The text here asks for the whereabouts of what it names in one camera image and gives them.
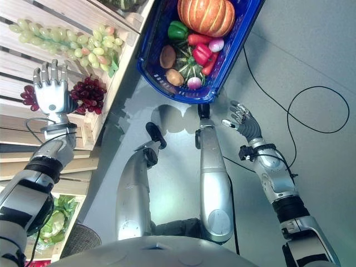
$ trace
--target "robotic arm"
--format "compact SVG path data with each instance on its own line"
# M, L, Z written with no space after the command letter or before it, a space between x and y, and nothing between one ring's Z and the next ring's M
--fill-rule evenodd
M302 267L314 261L340 262L314 217L305 208L294 185L294 176L275 145L267 144L256 119L242 104L232 101L231 115L237 122L222 124L245 136L249 146L242 146L241 160L253 162L267 199L277 213L283 237L282 247L288 267Z
M38 104L49 119L44 131L46 142L33 154L27 166L0 193L0 266L24 266L27 237L40 230L52 214L51 190L60 179L60 172L73 159L77 126L67 114L76 102L68 95L67 65L63 64L58 81L57 60L48 63L33 75Z

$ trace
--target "plastic basket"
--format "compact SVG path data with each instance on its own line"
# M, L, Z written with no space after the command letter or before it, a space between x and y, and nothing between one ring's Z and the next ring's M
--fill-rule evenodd
M161 1L145 34L137 67L150 85L166 97L189 104L213 102L243 47L264 0L231 1L235 7L235 24L231 32L224 37L224 49L220 52L214 69L206 77L204 86L195 91L186 86L169 84L165 76L166 70L160 66L161 50L169 44L169 24L179 19L177 2L178 0Z

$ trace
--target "red pepper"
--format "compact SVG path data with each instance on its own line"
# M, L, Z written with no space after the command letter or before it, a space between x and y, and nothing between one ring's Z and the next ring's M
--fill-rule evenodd
M208 63L205 65L205 67L201 70L201 73L204 74L205 76L208 76L210 72L212 71L212 68L215 65L215 62L217 60L217 57L219 55L219 52L215 52L212 54L211 58L209 59Z
M205 44L199 43L194 48L192 54L196 63L204 67L209 58L211 57L212 51Z
M196 46L199 43L207 44L210 43L211 40L212 40L211 37L201 35L201 34L192 33L188 36L188 44L190 46Z

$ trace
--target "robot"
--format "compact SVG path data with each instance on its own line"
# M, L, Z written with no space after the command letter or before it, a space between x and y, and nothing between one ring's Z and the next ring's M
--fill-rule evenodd
M73 159L76 125L67 114L76 108L68 95L67 66L58 81L57 60L34 71L38 104L49 119L43 129L46 142L33 154L0 193L0 266L25 266L27 237L45 224L53 210L51 190L60 172ZM250 160L286 238L283 253L287 266L340 266L319 227L305 208L294 185L294 175L275 145L264 141L251 112L233 101L232 118L222 124L246 137L242 160ZM135 150L122 173L117 194L118 241L64 258L51 266L241 266L254 264L223 248L234 232L233 196L209 105L199 105L200 128L196 147L201 150L200 219L155 225L149 209L147 171L157 164L166 142L152 122L146 125L151 141Z

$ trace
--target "black cable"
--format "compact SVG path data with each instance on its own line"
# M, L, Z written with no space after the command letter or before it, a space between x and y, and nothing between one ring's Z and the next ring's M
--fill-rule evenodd
M235 201L234 201L234 189L233 189L233 182L231 178L229 177L230 181L230 190L231 190L231 200L233 202L233 223L234 223L234 238L235 238L235 249L236 249L236 254L240 255L240 248L239 248L239 241L238 241L238 232L236 229L236 215L235 215Z
M53 122L54 124L56 124L56 122L55 122L55 121L52 121L52 120L50 120L50 119L48 119L48 118L28 118L28 119L25 121L25 126L26 126L27 130L38 140L38 142L40 142L41 144L43 144L43 142L41 141L41 139L39 139L39 138L37 137L37 135L32 131L32 129L29 127L28 123L29 123L30 121L51 121L51 122Z
M342 128L345 127L345 125L347 124L347 122L349 121L349 118L350 118L350 107L349 107L349 103L346 101L346 99L345 99L339 92L337 92L337 91L335 91L334 89L331 89L330 87L327 87L327 86L321 86L321 85L320 85L320 86L311 86L311 87L305 88L305 89L301 90L299 93L297 93L297 94L293 97L292 101L290 102L288 109L286 109L284 106L282 106L276 99L274 99L272 96L270 96L270 95L260 86L260 84L259 84L258 81L256 80L254 74L252 73L252 70L251 70L251 67L250 67L250 63L249 63L248 58L247 58L245 46L243 47L243 50L244 50L244 55L245 55L247 67L248 67L248 69L249 69L249 72L250 72L250 74L251 74L252 79L255 81L255 83L256 83L257 86L261 89L262 92L264 92L270 99L272 99L278 106L280 106L280 107L287 113L287 126L288 126L288 131L289 131L290 137L291 137L292 142L293 142L293 145L294 145L294 158L293 158L292 163L291 163L288 167L291 167L291 166L294 164L294 162L295 162L295 160L296 160L296 155L297 155L295 140L294 140L293 134L292 134L292 132L291 132L291 130L290 130L289 116L291 116L293 119L295 119L296 121L298 121L300 124L302 124L302 125L305 126L306 128L311 129L311 130L313 130L313 131L315 131L315 132L318 132L318 133L321 133L321 134L323 134L323 133L324 133L324 134L334 134L334 133L340 131ZM310 89L314 89L314 88L324 88L324 89L327 89L327 90L329 90L329 91L332 91L332 92L336 93L336 94L345 102L345 104L346 104L346 106L347 106L348 114L347 114L347 118L346 118L345 122L341 125L340 128L338 128L338 129L336 129L336 130L334 130L334 131L320 131L320 130L317 130L317 129L315 129L315 128L313 128L313 127L310 127L310 126L308 126L307 124L301 122L300 120L298 120L296 117L294 117L294 116L290 113L290 108L291 108L293 102L295 101L295 99L296 99L301 93L303 93L303 92L305 92L305 91L307 91L307 90L310 90Z

